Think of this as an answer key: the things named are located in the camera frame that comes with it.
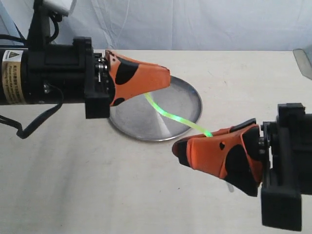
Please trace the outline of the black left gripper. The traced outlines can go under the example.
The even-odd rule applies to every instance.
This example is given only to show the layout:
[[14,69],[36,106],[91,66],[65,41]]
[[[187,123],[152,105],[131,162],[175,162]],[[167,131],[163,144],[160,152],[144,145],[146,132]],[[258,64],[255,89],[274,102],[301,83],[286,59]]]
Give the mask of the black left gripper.
[[83,103],[87,119],[108,118],[110,106],[169,86],[168,68],[112,50],[103,58],[91,38],[31,45],[26,51],[27,103]]

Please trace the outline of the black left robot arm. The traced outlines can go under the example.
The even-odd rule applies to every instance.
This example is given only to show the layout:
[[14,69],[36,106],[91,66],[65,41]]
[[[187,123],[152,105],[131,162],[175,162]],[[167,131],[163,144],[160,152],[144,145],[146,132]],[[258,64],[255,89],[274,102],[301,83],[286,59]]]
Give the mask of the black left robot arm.
[[2,105],[83,103],[87,119],[108,118],[111,107],[171,83],[168,68],[111,50],[96,53],[90,38],[2,48],[0,73]]

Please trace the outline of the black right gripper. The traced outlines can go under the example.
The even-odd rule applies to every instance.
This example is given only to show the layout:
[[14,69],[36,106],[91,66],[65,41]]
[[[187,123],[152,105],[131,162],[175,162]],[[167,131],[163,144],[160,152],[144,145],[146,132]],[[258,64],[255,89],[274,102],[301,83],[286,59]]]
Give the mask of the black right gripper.
[[275,121],[261,124],[261,139],[253,118],[212,136],[182,138],[172,153],[181,165],[222,179],[248,196],[256,197],[262,182],[262,225],[300,232],[302,195],[312,194],[312,116],[302,103],[279,104],[277,110]]

